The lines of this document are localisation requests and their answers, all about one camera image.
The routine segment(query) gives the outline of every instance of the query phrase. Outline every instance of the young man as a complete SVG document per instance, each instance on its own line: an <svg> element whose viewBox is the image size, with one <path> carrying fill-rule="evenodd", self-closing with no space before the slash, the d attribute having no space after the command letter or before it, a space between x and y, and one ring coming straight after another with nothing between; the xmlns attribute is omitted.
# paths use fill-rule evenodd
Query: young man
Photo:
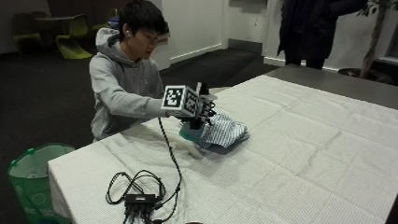
<svg viewBox="0 0 398 224"><path fill-rule="evenodd" d="M97 33L97 55L89 63L96 116L95 140L152 118L166 117L161 110L161 77L149 59L165 32L160 9L147 0L133 0L120 13L120 30Z"/></svg>

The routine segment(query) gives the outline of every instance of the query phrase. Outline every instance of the dark coat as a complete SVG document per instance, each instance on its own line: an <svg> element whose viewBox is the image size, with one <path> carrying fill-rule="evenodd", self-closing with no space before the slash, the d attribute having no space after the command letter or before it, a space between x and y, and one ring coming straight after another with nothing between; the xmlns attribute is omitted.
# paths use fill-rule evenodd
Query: dark coat
<svg viewBox="0 0 398 224"><path fill-rule="evenodd" d="M300 32L301 38L293 39L290 36L293 36L294 5L300 4L300 0L285 0L277 54L294 42L297 46L294 57L297 59L329 58L337 18L358 11L366 2L367 0L313 0L306 8L306 13L297 15L302 16L302 32Z"/></svg>

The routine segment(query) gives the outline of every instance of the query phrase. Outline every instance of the green trash bin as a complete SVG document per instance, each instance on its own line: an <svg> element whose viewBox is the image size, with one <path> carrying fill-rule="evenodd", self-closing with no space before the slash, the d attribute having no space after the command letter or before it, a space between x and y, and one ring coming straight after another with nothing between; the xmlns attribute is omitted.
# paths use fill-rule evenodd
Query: green trash bin
<svg viewBox="0 0 398 224"><path fill-rule="evenodd" d="M28 149L9 165L9 180L31 224L69 224L55 214L48 180L48 161L65 155L75 148L63 144L47 144Z"/></svg>

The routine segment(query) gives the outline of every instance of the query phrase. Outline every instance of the man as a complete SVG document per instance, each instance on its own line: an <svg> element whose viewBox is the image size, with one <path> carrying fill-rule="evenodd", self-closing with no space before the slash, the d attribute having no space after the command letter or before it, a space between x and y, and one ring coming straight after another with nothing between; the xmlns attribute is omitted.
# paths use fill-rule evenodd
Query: man
<svg viewBox="0 0 398 224"><path fill-rule="evenodd" d="M97 33L97 55L89 63L96 116L95 140L128 129L152 118L166 117L161 110L162 84L151 57L165 21L158 8L147 0L133 0L120 13L120 30Z"/></svg>
<svg viewBox="0 0 398 224"><path fill-rule="evenodd" d="M367 0L285 0L278 51L285 64L322 69L332 54L336 22L340 16L358 11Z"/></svg>

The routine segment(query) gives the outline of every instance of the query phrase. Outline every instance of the blue and white striped fabric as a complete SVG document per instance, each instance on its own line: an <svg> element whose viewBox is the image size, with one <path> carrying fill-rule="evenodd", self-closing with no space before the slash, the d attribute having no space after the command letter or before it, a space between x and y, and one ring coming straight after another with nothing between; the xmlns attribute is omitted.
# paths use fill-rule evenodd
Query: blue and white striped fabric
<svg viewBox="0 0 398 224"><path fill-rule="evenodd" d="M249 138L248 127L234 121L226 114L216 110L217 114L210 118L212 126L205 125L198 145L209 148L212 145L229 147Z"/></svg>

